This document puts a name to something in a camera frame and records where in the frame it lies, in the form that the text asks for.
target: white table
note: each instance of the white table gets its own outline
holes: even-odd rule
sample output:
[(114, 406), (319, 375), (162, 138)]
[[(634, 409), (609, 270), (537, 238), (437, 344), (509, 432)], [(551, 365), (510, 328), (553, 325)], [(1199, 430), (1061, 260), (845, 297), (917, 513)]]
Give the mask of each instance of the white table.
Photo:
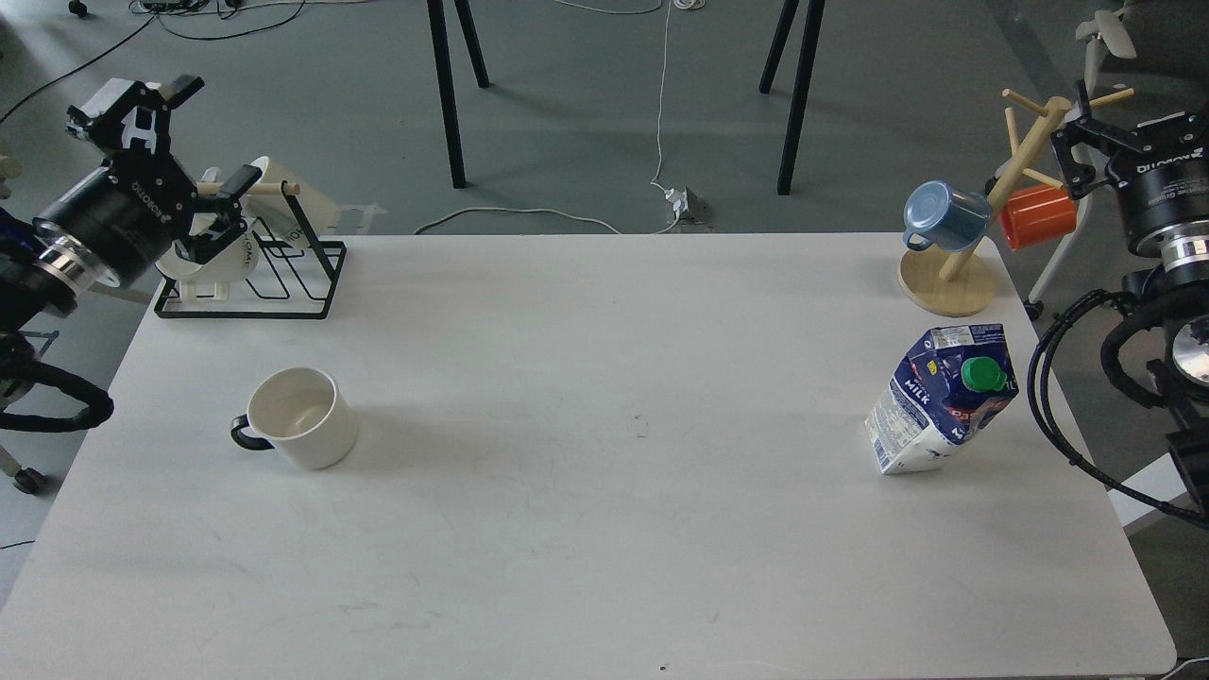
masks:
[[(1023, 375), (1036, 338), (983, 248), (1002, 293), (971, 321)], [(326, 322), (149, 316), (0, 615), (0, 678), (1168, 669), (1107, 497), (1023, 396), (978, 451), (878, 473), (862, 420), (950, 323), (898, 290), (901, 250), (354, 237)], [(363, 417), (326, 471), (227, 438), (295, 364)]]

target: milk carton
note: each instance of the milk carton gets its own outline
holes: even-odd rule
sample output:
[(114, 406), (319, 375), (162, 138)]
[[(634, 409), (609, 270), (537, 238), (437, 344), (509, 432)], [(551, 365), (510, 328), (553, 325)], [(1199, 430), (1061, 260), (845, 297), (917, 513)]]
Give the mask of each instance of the milk carton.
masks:
[(895, 474), (939, 466), (1017, 393), (1002, 325), (929, 330), (864, 419), (878, 467)]

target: wooden mug stand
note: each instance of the wooden mug stand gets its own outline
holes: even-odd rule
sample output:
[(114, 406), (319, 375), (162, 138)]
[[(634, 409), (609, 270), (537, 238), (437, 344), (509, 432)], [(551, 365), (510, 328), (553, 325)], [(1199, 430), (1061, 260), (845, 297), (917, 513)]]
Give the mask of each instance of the wooden mug stand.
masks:
[[(1132, 94), (1133, 90), (1123, 90), (1093, 99), (1091, 105), (1111, 104)], [(1064, 117), (1074, 108), (1070, 100), (1063, 97), (1051, 97), (1043, 106), (1011, 90), (1005, 90), (1003, 97), (1036, 114), (1037, 120), (1024, 137), (1024, 142), (1019, 142), (1013, 109), (1008, 106), (1003, 111), (1012, 157), (995, 183), (995, 188), (987, 196), (991, 207), (988, 223), (995, 221), (1025, 177), (1049, 186), (1063, 186), (1057, 179), (1036, 172), (1031, 166), (1049, 142), (1049, 136), (1062, 126)], [(907, 250), (898, 263), (898, 283), (912, 301), (930, 312), (947, 317), (978, 313), (987, 309), (995, 296), (995, 276), (990, 267), (974, 255), (977, 247), (976, 243), (959, 253), (947, 253), (939, 248)]]

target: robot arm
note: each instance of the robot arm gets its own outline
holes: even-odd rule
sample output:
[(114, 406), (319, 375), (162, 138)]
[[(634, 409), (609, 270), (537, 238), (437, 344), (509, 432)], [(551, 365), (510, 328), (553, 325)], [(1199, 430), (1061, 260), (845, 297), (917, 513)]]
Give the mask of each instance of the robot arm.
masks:
[[(1153, 270), (1126, 276), (1121, 293), (1105, 294), (1104, 299), (1111, 298), (1124, 318), (1104, 339), (1100, 364), (1113, 387), (1135, 403), (1170, 411), (1179, 430), (1167, 436), (1168, 451), (1199, 517), (1138, 499), (1133, 490), (1127, 495), (1209, 528), (1209, 420), (1196, 407), (1209, 403), (1209, 157), (1204, 152), (1209, 105), (1197, 114), (1174, 114), (1126, 131), (1095, 120), (1083, 83), (1078, 90), (1080, 116), (1051, 138), (1069, 194), (1078, 200), (1097, 186), (1109, 185), (1117, 198), (1129, 252), (1161, 263)], [(1071, 150), (1080, 144), (1107, 156), (1103, 173), (1075, 161)], [(1069, 328), (1086, 313), (1072, 310), (1062, 315), (1055, 327)], [(1156, 391), (1130, 378), (1120, 359), (1132, 338), (1153, 328), (1162, 328), (1165, 336), (1163, 358), (1146, 364)], [(1062, 333), (1046, 338), (1054, 335), (1060, 340)], [(1057, 341), (1047, 345), (1042, 340), (1034, 365), (1040, 355), (1052, 356)], [(1071, 456), (1072, 450), (1059, 449)], [(1087, 461), (1077, 457), (1071, 462), (1083, 467), (1081, 463)], [(1094, 466), (1092, 471), (1098, 479), (1126, 492)]]
[[(68, 109), (68, 132), (104, 155), (94, 169), (33, 220), (0, 221), (0, 430), (71, 432), (112, 414), (104, 390), (39, 362), (19, 330), (39, 312), (66, 316), (93, 283), (123, 286), (175, 246), (206, 264), (247, 225), (239, 198), (260, 178), (244, 166), (214, 196), (197, 186), (172, 156), (172, 111), (203, 82), (180, 76), (156, 85), (112, 79), (82, 108)], [(190, 234), (196, 213), (216, 219)], [(83, 408), (71, 417), (4, 413), (33, 385), (56, 387)]]

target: blue mug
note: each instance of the blue mug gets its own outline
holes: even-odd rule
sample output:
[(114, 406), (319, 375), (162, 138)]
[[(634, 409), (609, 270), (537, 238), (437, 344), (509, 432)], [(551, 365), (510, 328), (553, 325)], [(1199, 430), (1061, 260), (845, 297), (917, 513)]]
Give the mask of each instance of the blue mug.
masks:
[(967, 250), (987, 234), (991, 212), (982, 194), (959, 191), (939, 179), (925, 181), (903, 206), (903, 243), (912, 250), (933, 243), (950, 253)]

